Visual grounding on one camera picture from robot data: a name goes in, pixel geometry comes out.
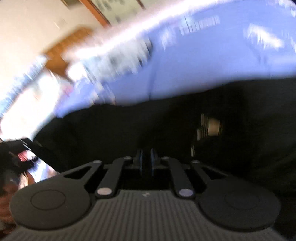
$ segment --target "circular pad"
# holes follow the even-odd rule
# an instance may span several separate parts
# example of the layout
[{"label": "circular pad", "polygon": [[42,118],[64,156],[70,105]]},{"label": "circular pad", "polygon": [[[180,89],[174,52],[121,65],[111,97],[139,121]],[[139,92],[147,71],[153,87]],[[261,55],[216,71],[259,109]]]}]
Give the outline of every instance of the circular pad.
[{"label": "circular pad", "polygon": [[245,232],[271,226],[281,208],[272,192],[233,177],[211,181],[199,206],[217,225]]},{"label": "circular pad", "polygon": [[59,229],[80,220],[90,197],[79,180],[53,177],[19,190],[10,210],[17,224],[30,229]]},{"label": "circular pad", "polygon": [[65,195],[57,190],[40,191],[31,198],[32,205],[40,210],[53,210],[65,203]]}]

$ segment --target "ribbed gray surface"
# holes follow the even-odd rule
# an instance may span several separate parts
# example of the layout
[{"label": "ribbed gray surface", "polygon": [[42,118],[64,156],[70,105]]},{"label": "ribbed gray surface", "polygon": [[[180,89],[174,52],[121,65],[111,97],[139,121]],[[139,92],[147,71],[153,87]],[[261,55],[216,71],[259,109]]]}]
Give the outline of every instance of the ribbed gray surface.
[{"label": "ribbed gray surface", "polygon": [[121,191],[98,201],[80,222],[57,231],[20,227],[5,241],[284,241],[272,229],[237,233],[222,229],[199,212],[193,201],[170,191]]}]

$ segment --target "blue sleeve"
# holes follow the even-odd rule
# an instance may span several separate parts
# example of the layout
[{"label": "blue sleeve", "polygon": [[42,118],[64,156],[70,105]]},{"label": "blue sleeve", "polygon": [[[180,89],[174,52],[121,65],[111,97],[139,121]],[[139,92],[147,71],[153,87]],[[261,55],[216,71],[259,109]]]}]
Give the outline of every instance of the blue sleeve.
[{"label": "blue sleeve", "polygon": [[45,55],[40,55],[35,59],[25,73],[15,77],[11,88],[5,94],[4,98],[0,100],[0,119],[3,118],[3,115],[9,110],[14,101],[25,90],[25,88],[37,79],[46,62],[47,57]]}]

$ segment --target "white wall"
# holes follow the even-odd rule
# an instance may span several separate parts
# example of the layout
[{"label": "white wall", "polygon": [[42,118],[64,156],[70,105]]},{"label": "white wall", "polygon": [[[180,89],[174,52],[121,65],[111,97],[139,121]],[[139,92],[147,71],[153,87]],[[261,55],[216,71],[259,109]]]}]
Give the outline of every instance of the white wall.
[{"label": "white wall", "polygon": [[78,25],[102,28],[82,4],[68,9],[60,0],[0,0],[0,94],[35,56]]}]

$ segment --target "screw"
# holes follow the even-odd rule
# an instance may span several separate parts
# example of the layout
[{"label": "screw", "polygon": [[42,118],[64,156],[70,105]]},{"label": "screw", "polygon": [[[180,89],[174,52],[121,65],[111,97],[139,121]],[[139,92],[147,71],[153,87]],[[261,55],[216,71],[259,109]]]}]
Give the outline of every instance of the screw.
[{"label": "screw", "polygon": [[181,189],[179,191],[179,195],[182,197],[191,197],[193,195],[193,191],[191,189]]},{"label": "screw", "polygon": [[112,193],[112,189],[110,188],[100,188],[97,190],[97,193],[101,196],[108,196]]}]

